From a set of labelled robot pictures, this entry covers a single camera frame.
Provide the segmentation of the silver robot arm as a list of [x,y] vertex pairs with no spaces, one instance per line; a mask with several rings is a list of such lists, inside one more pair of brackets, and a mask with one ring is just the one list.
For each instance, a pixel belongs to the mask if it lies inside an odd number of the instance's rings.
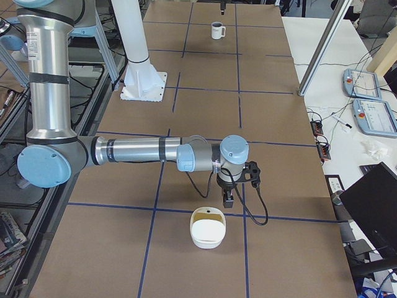
[[219,144],[198,136],[105,139],[80,137],[71,127],[68,38],[74,29],[95,25],[94,1],[17,1],[26,29],[32,129],[17,159],[30,184],[51,188],[92,165],[175,162],[179,171],[217,175],[223,205],[230,208],[237,185],[249,170],[249,146],[238,135]]

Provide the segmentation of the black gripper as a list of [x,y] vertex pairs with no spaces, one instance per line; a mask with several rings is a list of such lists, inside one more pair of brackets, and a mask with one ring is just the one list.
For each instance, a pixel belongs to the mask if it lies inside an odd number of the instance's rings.
[[226,209],[230,209],[233,207],[233,190],[235,186],[232,182],[225,181],[221,178],[219,174],[216,176],[216,181],[221,187],[222,195],[223,195],[223,207]]

